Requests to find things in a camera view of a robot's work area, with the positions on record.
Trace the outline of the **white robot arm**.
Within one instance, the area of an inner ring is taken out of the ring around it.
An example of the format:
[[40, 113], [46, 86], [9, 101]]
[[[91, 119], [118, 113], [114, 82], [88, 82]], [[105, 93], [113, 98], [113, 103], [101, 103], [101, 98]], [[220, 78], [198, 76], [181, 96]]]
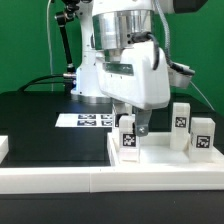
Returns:
[[170, 56], [166, 14], [193, 13], [208, 0], [81, 0], [82, 62], [72, 93], [115, 106], [115, 122], [133, 107], [134, 133], [145, 136], [154, 109], [185, 87], [195, 71]]

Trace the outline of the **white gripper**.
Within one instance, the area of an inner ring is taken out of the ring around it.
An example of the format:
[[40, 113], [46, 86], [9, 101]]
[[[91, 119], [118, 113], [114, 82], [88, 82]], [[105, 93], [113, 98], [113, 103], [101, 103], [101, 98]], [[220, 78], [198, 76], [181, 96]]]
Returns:
[[106, 62], [102, 53], [96, 55], [99, 88], [106, 96], [116, 99], [112, 102], [115, 126], [119, 126], [122, 116], [131, 115], [135, 106], [134, 128], [138, 137], [148, 135], [151, 110], [166, 107], [170, 100], [168, 68], [162, 49], [156, 70], [154, 61], [152, 41], [124, 49], [119, 63]]

